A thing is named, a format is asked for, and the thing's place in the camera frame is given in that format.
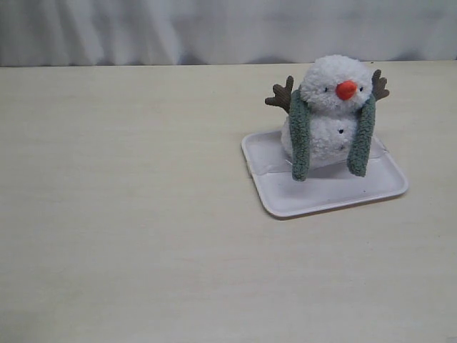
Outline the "green knitted scarf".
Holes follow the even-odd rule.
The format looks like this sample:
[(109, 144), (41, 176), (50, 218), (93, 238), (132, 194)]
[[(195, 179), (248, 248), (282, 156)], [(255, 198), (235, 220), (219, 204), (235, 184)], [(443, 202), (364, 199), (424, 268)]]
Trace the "green knitted scarf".
[(317, 114), (292, 92), (281, 143), (291, 158), (292, 178), (303, 182), (311, 169), (343, 161), (349, 172), (364, 177), (376, 121), (376, 99), (369, 95), (360, 108), (341, 118)]

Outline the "white plush snowman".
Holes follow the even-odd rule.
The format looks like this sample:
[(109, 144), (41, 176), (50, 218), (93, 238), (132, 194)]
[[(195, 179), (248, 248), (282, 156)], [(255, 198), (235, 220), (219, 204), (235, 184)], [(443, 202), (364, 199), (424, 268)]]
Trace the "white plush snowman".
[(307, 69), (298, 85), (298, 102), (308, 111), (310, 167), (347, 158), (363, 106), (389, 95), (381, 70), (371, 71), (357, 59), (323, 56)]

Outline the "white plastic tray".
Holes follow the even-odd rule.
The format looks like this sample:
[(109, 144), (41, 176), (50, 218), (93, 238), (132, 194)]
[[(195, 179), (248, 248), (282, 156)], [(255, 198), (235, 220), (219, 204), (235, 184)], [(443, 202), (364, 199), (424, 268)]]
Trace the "white plastic tray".
[(273, 217), (300, 217), (383, 201), (408, 190), (408, 179), (376, 136), (365, 177), (355, 177), (340, 162), (312, 169), (304, 182), (294, 181), (278, 130), (249, 134), (241, 148), (258, 197)]

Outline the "white backdrop curtain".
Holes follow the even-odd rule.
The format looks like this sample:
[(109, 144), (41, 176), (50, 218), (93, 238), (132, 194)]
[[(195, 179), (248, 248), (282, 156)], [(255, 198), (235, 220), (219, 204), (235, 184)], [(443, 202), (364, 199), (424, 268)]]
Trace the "white backdrop curtain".
[(2, 66), (456, 58), (454, 1), (3, 1)]

